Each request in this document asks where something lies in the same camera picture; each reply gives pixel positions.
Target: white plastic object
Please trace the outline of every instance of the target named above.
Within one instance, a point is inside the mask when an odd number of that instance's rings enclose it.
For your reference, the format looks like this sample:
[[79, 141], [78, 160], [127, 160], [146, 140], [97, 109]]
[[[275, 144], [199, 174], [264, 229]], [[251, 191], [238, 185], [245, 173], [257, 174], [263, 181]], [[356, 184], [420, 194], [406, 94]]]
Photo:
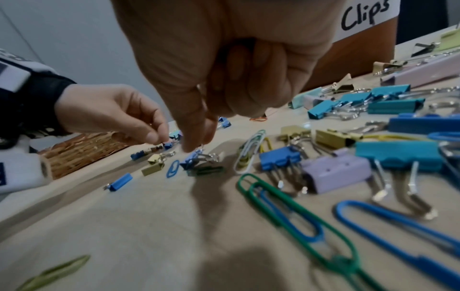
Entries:
[[11, 149], [0, 150], [0, 194], [40, 187], [52, 181], [47, 159], [29, 153], [29, 138], [21, 136]]

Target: hand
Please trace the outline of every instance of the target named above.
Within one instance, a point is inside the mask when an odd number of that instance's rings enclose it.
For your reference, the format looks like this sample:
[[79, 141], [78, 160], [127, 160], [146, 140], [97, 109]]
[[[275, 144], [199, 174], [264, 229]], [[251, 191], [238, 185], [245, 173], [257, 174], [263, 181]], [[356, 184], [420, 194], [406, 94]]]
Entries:
[[56, 102], [55, 113], [68, 132], [117, 131], [112, 138], [129, 145], [169, 140], [158, 104], [125, 85], [70, 85]]
[[[184, 133], [261, 116], [298, 94], [329, 49], [345, 0], [112, 0], [139, 68]], [[207, 84], [206, 96], [197, 89]]]

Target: table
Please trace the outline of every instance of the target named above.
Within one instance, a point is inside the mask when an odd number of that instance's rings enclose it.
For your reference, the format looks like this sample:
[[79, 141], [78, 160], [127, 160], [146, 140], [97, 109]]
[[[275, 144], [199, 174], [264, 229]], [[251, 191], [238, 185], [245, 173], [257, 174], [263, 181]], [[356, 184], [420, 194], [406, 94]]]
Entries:
[[[437, 37], [439, 33], [423, 41]], [[411, 43], [398, 46], [396, 58], [410, 55], [412, 47]], [[443, 81], [436, 87], [459, 81]], [[378, 80], [361, 76], [355, 78], [355, 84], [377, 86]], [[222, 175], [193, 178], [181, 171], [166, 179], [171, 163], [186, 156], [176, 148], [177, 155], [166, 162], [162, 172], [143, 177], [140, 169], [146, 166], [147, 158], [133, 162], [129, 157], [148, 148], [141, 145], [48, 186], [14, 193], [0, 203], [1, 289], [14, 290], [49, 267], [90, 254], [91, 259], [78, 272], [43, 290], [351, 290], [340, 276], [322, 270], [288, 235], [249, 205], [235, 188], [238, 176], [231, 166], [237, 148], [259, 129], [265, 129], [274, 142], [282, 126], [347, 129], [388, 117], [310, 121], [306, 109], [285, 106], [266, 122], [235, 117], [230, 119], [231, 127], [217, 131], [205, 152], [225, 153], [222, 164], [227, 171]], [[131, 173], [133, 181], [114, 193], [102, 189], [125, 173]], [[404, 187], [402, 177], [395, 176], [395, 183], [398, 189]], [[418, 185], [420, 195], [440, 212], [427, 226], [460, 238], [456, 225], [460, 220], [458, 191], [437, 175], [420, 175]], [[369, 201], [373, 193], [374, 185], [360, 183], [296, 201], [348, 236], [360, 252], [364, 269], [388, 290], [444, 290], [334, 218], [336, 203], [346, 199]], [[385, 205], [405, 210], [394, 197], [388, 197]], [[401, 248], [423, 253], [460, 272], [458, 261], [432, 244], [358, 210], [349, 213], [354, 221]], [[308, 232], [308, 226], [302, 228]], [[332, 238], [334, 247], [347, 251], [333, 236], [327, 237]]]

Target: dark background object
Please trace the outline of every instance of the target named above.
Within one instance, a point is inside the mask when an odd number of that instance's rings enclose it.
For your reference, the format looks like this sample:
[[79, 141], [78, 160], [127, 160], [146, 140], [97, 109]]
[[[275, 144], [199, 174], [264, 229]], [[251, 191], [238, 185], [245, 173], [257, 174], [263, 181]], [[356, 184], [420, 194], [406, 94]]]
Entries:
[[446, 0], [401, 0], [396, 44], [448, 26]]

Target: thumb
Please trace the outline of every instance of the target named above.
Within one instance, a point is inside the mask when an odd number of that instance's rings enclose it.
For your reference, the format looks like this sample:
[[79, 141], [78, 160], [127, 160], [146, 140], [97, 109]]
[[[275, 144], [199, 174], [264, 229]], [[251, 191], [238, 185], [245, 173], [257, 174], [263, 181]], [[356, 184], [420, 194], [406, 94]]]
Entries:
[[209, 142], [217, 128], [217, 119], [209, 118], [202, 96], [196, 87], [181, 93], [159, 92], [184, 134], [182, 149], [191, 152]]
[[161, 143], [158, 133], [150, 125], [126, 114], [122, 110], [118, 113], [113, 128], [140, 142], [148, 144]]

